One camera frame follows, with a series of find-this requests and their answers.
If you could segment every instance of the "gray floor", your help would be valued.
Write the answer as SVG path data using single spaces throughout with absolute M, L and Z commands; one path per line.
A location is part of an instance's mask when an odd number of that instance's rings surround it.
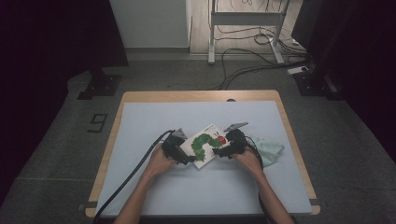
M 114 97 L 78 101 L 90 76 L 72 78 L 63 108 L 1 207 L 0 223 L 91 223 L 80 207 L 90 196 L 122 94 L 206 90 L 221 82 L 220 61 L 166 58 L 135 55 L 129 67 L 105 69 L 122 75 Z M 259 62 L 235 57 L 225 63 L 231 73 Z M 396 223 L 396 165 L 346 102 L 301 96 L 286 69 L 247 74 L 230 90 L 279 91 L 321 204 L 319 215 L 297 217 L 299 223 Z M 87 132 L 98 128 L 91 124 L 94 114 L 108 114 L 101 133 Z

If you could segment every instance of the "hand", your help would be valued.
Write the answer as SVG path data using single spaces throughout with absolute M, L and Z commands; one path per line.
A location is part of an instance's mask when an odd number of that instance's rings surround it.
M 247 169 L 253 175 L 257 176 L 264 174 L 259 160 L 249 147 L 246 147 L 245 152 L 242 154 L 233 154 L 233 158 L 239 161 L 245 167 L 245 169 Z
M 165 153 L 163 152 L 162 143 L 158 144 L 151 154 L 148 162 L 148 166 L 144 171 L 143 175 L 148 178 L 153 178 L 168 171 L 177 161 L 167 159 Z

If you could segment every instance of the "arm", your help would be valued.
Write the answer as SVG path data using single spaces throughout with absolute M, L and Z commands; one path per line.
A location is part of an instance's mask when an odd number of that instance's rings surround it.
M 276 223 L 294 223 L 291 219 L 288 211 L 283 206 L 282 202 L 277 198 L 273 189 L 271 188 L 265 173 L 259 164 L 259 160 L 256 158 L 250 148 L 247 148 L 242 154 L 233 154 L 233 157 L 239 161 L 254 177 L 256 185 L 259 189 L 260 197 L 265 209 L 271 218 Z
M 164 156 L 161 144 L 157 145 L 151 154 L 148 166 L 140 176 L 139 182 L 125 205 L 122 207 L 114 223 L 137 224 L 152 180 L 155 176 L 169 170 L 176 163 L 176 161 L 169 160 Z

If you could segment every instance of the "wooden table edge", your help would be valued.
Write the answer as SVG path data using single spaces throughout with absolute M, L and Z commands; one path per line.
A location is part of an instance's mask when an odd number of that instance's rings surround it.
M 105 182 L 106 171 L 108 163 L 111 157 L 117 132 L 120 127 L 121 115 L 125 103 L 164 103 L 164 102 L 225 102 L 229 99 L 235 101 L 275 101 L 278 107 L 280 116 L 288 135 L 291 149 L 294 153 L 294 157 L 297 161 L 300 174 L 303 178 L 305 189 L 307 191 L 308 198 L 315 200 L 317 195 L 312 186 L 308 172 L 304 164 L 303 157 L 300 149 L 298 148 L 297 141 L 294 137 L 292 128 L 289 123 L 288 116 L 285 108 L 282 104 L 282 100 L 277 91 L 265 90 L 265 91 L 127 91 L 122 95 L 120 106 L 117 111 L 117 115 L 114 119 L 113 127 L 111 129 L 110 136 L 108 137 L 106 149 L 100 163 L 98 173 L 93 183 L 89 203 L 97 203 L 99 195 Z M 320 213 L 319 205 L 312 205 L 311 215 L 317 215 Z M 95 216 L 95 207 L 89 207 L 85 209 L 87 217 Z

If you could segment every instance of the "black curtain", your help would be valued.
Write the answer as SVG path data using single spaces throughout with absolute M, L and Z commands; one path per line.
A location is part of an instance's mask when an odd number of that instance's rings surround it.
M 108 0 L 0 3 L 1 202 L 61 108 L 67 80 L 128 66 Z

